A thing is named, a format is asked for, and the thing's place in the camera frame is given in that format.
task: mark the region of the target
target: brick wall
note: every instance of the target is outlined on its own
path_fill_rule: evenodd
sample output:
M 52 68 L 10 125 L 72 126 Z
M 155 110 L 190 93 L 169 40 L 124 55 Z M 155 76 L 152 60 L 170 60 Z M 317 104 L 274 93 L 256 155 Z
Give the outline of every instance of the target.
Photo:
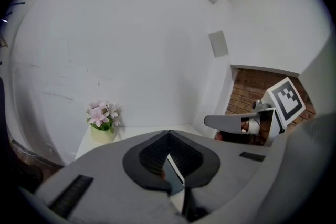
M 231 115 L 251 112 L 253 102 L 257 99 L 261 99 L 269 87 L 285 77 L 288 76 L 266 71 L 240 69 L 225 114 Z M 293 82 L 306 105 L 306 110 L 288 126 L 289 128 L 293 128 L 301 122 L 312 119 L 315 115 L 315 110 L 298 78 L 289 77 L 289 79 Z

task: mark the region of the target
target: curved white wall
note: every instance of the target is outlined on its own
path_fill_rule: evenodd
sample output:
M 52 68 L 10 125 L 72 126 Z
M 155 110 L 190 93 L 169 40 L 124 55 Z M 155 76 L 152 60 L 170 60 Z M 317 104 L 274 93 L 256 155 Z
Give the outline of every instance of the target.
M 300 74 L 330 33 L 322 0 L 229 0 L 233 20 L 227 45 L 236 66 Z
M 25 1 L 2 52 L 20 134 L 8 126 L 23 145 L 46 154 L 50 143 L 48 159 L 71 162 L 96 98 L 119 101 L 126 126 L 192 123 L 214 59 L 208 0 Z

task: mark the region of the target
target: flower pot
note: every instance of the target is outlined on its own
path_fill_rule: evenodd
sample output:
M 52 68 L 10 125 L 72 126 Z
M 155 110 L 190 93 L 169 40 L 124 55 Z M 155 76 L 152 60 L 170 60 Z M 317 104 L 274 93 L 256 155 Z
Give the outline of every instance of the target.
M 115 129 L 114 133 L 112 134 L 110 130 L 103 131 L 91 127 L 92 139 L 102 144 L 111 143 L 115 139 L 116 135 L 117 135 L 117 129 Z

